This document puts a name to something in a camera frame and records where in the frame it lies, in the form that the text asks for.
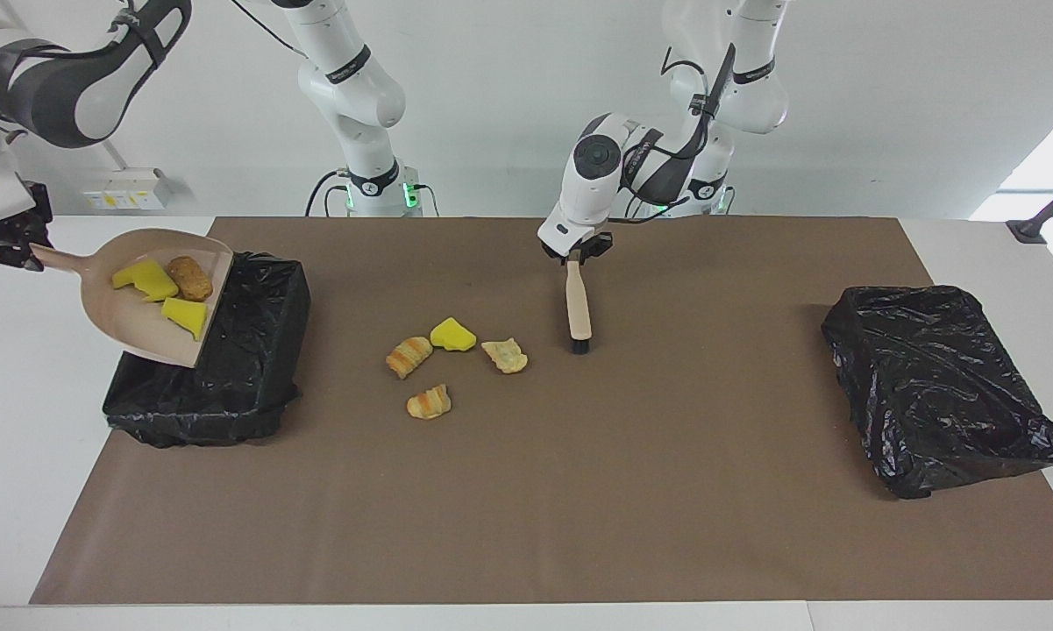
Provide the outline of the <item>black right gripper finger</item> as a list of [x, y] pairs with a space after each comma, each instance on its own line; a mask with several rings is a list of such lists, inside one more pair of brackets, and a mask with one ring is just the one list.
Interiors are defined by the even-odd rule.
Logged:
[[36, 268], [32, 250], [32, 221], [28, 218], [0, 220], [0, 265], [20, 269]]
[[53, 209], [48, 190], [41, 182], [29, 182], [28, 190], [34, 204], [26, 211], [22, 244], [28, 249], [34, 245], [52, 248], [49, 223], [53, 222]]

